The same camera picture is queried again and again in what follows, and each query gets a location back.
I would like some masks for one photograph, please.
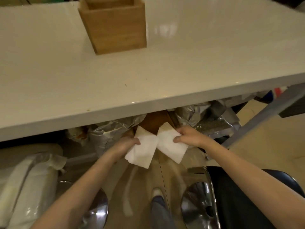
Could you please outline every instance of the gray pants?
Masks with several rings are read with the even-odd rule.
[[[155,196],[152,199],[150,215],[152,229],[176,229],[174,220],[166,209],[165,202],[161,196]]]

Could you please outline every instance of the person's left arm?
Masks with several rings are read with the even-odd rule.
[[[112,165],[134,145],[138,138],[123,137],[32,225],[31,229],[75,229],[89,210]]]

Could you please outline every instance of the black seat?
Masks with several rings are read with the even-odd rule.
[[[222,229],[275,228],[221,167],[208,166],[207,170],[214,187]],[[264,171],[305,197],[302,188],[287,173],[272,169]]]

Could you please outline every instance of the person's right hand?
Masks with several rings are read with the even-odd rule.
[[[173,142],[175,143],[183,142],[204,149],[206,143],[212,140],[188,125],[182,126],[181,128],[176,129],[176,131],[182,135],[174,138]]]

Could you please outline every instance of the white tabletop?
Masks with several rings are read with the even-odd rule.
[[[145,0],[145,49],[97,56],[77,2],[0,8],[0,141],[305,82],[305,14]]]

